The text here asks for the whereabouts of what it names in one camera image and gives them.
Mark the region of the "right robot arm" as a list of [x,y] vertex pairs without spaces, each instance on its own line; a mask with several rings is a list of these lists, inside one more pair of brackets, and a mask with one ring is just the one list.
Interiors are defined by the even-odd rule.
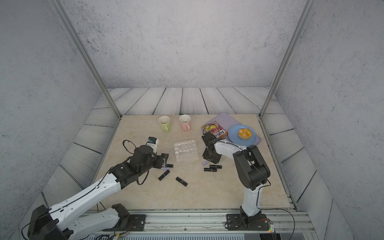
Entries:
[[271,171],[258,147],[238,146],[210,132],[204,133],[202,140],[206,145],[203,153],[205,160],[217,164],[225,156],[234,161],[238,177],[245,187],[241,215],[249,219],[259,216],[262,190],[271,185]]

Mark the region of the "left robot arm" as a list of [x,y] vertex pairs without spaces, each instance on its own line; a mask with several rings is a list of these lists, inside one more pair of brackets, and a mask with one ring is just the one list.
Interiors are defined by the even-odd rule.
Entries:
[[139,177],[150,169],[166,166],[169,154],[157,155],[156,149],[142,145],[124,162],[111,167],[91,186],[49,208],[41,205],[31,215],[30,223],[23,228],[25,240],[83,240],[99,231],[129,231],[135,219],[122,204],[97,214],[83,217],[83,213],[110,195],[138,183]]

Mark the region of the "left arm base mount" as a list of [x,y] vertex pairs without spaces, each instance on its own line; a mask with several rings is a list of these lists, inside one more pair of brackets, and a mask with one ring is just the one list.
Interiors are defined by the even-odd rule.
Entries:
[[113,205],[112,208],[117,211],[119,220],[111,231],[142,232],[144,230],[146,215],[130,214],[122,204]]

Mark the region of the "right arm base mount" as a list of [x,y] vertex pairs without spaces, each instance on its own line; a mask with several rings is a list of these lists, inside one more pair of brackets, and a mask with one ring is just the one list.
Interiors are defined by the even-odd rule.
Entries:
[[249,217],[241,209],[239,214],[226,215],[225,228],[229,231],[271,231],[270,221],[262,211]]

